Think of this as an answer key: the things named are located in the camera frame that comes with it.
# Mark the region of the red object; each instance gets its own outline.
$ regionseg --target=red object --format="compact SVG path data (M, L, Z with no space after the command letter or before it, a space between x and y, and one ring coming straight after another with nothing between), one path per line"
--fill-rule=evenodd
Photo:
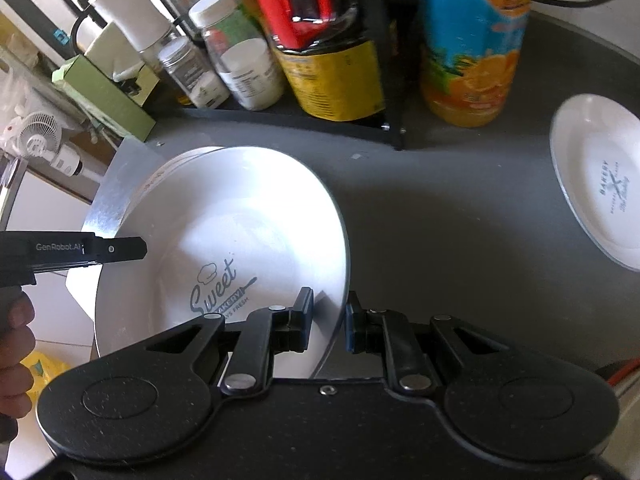
M333 18L331 0L317 0L320 19L317 22L294 22L290 0L258 0L271 32L286 48L302 49L324 31Z
M624 365L620 370L614 373L608 380L609 386L615 386L624 380L631 373L635 372L638 368L640 368L640 358L632 359L626 365Z

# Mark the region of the white fan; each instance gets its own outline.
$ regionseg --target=white fan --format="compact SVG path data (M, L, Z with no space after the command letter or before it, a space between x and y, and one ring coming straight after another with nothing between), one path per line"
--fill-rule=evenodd
M45 112L34 112L23 120L16 117L4 129L5 145L24 158L44 158L52 168L66 176L82 175L100 182L100 174L85 168L80 155L62 143L62 127L56 118Z

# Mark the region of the red handle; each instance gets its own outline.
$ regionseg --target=red handle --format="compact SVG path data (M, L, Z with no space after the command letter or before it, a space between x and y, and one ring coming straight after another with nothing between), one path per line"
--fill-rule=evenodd
M290 0L258 0L271 32L286 48L305 48L324 31L333 19L331 0L317 0L320 19L316 22L294 22Z

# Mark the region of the orange juice bottle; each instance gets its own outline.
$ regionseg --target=orange juice bottle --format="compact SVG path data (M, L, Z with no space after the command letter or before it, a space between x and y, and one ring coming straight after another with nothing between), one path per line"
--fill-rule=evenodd
M502 110L531 0L422 0L426 48L420 88L456 126L482 126Z

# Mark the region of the green box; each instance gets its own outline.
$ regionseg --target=green box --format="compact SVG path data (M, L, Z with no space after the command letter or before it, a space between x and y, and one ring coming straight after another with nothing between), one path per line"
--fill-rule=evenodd
M67 61L52 83L121 137L144 141L156 122L84 56Z

